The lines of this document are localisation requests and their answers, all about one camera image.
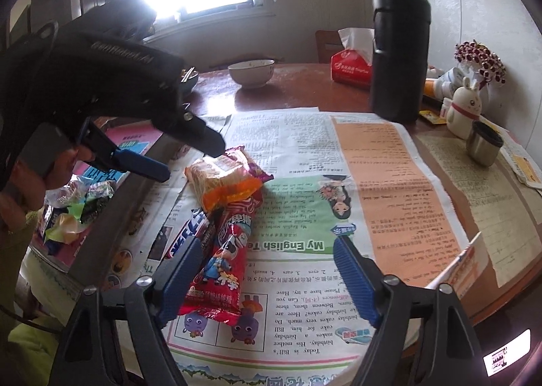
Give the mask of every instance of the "window sill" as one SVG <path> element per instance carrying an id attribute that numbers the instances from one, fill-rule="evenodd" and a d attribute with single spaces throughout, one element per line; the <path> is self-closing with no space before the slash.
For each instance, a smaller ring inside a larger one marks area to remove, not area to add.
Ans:
<path id="1" fill-rule="evenodd" d="M 207 16 L 201 16 L 199 18 L 189 19 L 180 23 L 174 24 L 170 27 L 163 28 L 157 31 L 154 35 L 149 36 L 143 40 L 144 43 L 166 38 L 174 33 L 178 33 L 181 30 L 191 30 L 193 28 L 205 27 L 208 24 L 216 24 L 220 22 L 235 21 L 238 19 L 252 18 L 252 17 L 272 17 L 275 14 L 264 6 L 251 7 L 249 9 L 232 10 L 229 12 L 214 13 Z"/>

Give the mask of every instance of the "black bottle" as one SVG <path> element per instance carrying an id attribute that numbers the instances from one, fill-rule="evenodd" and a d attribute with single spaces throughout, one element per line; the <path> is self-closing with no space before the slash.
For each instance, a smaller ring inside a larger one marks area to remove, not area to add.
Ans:
<path id="1" fill-rule="evenodd" d="M 415 122 L 427 72 L 431 6 L 427 0 L 372 2 L 372 110 L 393 122 Z"/>

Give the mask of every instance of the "stainless steel cup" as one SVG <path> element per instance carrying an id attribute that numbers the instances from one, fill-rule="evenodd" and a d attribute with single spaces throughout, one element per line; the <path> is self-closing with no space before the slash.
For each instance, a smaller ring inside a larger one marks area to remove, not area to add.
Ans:
<path id="1" fill-rule="evenodd" d="M 474 121 L 467 138 L 467 153 L 478 164 L 489 167 L 503 145 L 502 137 L 485 123 Z"/>

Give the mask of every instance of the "white bowl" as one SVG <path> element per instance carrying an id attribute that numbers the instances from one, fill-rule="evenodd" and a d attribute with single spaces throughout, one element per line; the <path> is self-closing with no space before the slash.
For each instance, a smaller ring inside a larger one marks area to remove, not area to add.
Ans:
<path id="1" fill-rule="evenodd" d="M 234 63 L 228 71 L 234 82 L 243 88 L 261 88 L 273 77 L 275 61 L 264 59 Z"/>

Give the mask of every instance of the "white rabbit figurine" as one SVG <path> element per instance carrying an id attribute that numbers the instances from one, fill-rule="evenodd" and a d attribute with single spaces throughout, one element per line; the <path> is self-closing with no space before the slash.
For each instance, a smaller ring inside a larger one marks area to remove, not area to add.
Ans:
<path id="1" fill-rule="evenodd" d="M 478 95 L 478 83 L 468 77 L 463 79 L 463 86 L 454 93 L 452 104 L 446 115 L 446 126 L 457 137 L 466 140 L 471 132 L 473 121 L 480 118 L 482 101 Z"/>

